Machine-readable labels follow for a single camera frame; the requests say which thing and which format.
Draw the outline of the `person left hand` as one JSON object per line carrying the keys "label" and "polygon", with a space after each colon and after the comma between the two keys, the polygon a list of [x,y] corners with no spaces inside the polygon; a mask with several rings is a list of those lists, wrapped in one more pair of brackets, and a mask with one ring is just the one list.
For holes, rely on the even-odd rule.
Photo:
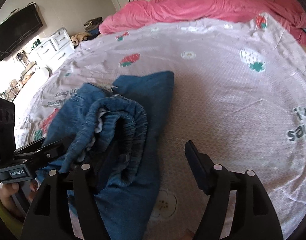
{"label": "person left hand", "polygon": [[[30,192],[28,194],[27,200],[32,203],[33,198],[37,194],[38,191],[38,182],[36,180],[32,180],[29,184]],[[20,189],[18,183],[12,184],[3,184],[0,183],[0,200],[3,206],[13,215],[17,217],[22,217],[23,212],[17,207],[16,203],[13,200],[12,195],[16,194]]]}

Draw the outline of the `green sleeve left forearm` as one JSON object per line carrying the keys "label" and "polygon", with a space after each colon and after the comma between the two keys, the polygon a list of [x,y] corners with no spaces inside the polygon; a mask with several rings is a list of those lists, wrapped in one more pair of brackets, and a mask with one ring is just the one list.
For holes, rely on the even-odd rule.
{"label": "green sleeve left forearm", "polygon": [[0,218],[5,223],[5,226],[10,230],[10,232],[16,237],[16,239],[20,239],[22,232],[22,222],[20,222],[13,214],[7,210],[1,200],[0,200]]}

